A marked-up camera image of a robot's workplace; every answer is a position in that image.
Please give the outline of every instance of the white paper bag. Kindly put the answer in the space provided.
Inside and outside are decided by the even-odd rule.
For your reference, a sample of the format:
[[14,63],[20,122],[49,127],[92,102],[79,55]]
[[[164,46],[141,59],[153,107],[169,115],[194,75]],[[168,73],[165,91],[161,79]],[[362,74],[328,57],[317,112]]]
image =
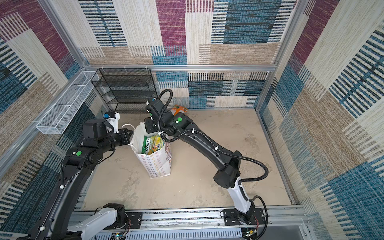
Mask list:
[[158,132],[148,134],[146,132],[144,123],[141,122],[139,126],[134,130],[132,141],[129,144],[132,147],[132,150],[135,152],[137,158],[149,173],[150,178],[168,176],[170,174],[170,166],[172,161],[169,142],[166,142],[160,150],[157,150],[151,155],[141,153],[144,136],[150,137],[155,134],[158,134]]

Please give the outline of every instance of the beige floor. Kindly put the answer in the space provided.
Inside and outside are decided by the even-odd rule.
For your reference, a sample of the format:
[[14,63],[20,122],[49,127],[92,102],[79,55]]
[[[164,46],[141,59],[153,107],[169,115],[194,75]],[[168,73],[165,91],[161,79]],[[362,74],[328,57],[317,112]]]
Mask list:
[[[189,111],[187,115],[223,147],[266,164],[270,171],[266,179],[244,183],[250,197],[260,195],[267,205],[290,205],[254,110]],[[137,126],[145,117],[121,114],[119,126]],[[171,151],[171,174],[150,179],[130,146],[116,148],[115,154],[96,169],[83,209],[93,210],[108,202],[124,204],[126,209],[233,206],[227,190],[214,182],[217,170],[207,158],[181,140],[171,144]],[[263,169],[242,161],[240,172],[242,178],[256,177],[262,175]]]

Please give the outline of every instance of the white wire basket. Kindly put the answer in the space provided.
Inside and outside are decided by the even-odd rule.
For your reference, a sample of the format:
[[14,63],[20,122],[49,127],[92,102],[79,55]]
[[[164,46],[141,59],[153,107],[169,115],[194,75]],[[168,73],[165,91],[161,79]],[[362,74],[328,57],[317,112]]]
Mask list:
[[43,134],[63,134],[93,89],[91,81],[99,80],[95,71],[83,71],[43,116],[36,128]]

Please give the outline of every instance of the orange package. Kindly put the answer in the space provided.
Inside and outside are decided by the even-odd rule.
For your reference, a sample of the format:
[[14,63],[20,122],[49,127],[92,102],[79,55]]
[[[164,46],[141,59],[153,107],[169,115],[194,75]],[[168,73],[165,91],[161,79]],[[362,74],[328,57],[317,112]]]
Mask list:
[[180,105],[174,105],[173,108],[170,110],[173,115],[176,115],[177,113],[186,113],[188,112],[188,108],[182,107]]

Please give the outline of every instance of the white arm segment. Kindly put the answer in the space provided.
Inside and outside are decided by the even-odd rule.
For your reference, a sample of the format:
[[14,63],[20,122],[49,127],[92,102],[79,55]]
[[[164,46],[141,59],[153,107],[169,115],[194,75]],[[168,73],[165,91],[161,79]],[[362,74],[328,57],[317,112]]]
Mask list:
[[241,177],[238,177],[236,179],[234,188],[230,187],[227,190],[229,192],[229,195],[231,195],[233,203],[235,204],[235,208],[242,213],[247,213],[247,211],[251,207],[251,202],[248,200],[245,200],[243,195],[241,194],[240,186],[238,185],[238,182],[240,179],[241,179]]
[[116,221],[118,211],[111,207],[101,209],[95,215],[87,218],[81,223],[68,227],[69,232],[82,231],[81,239],[89,240],[101,230],[113,224]]
[[107,122],[112,124],[113,126],[113,132],[119,133],[119,124],[118,121],[120,120],[120,113],[116,113],[116,118],[107,118]]

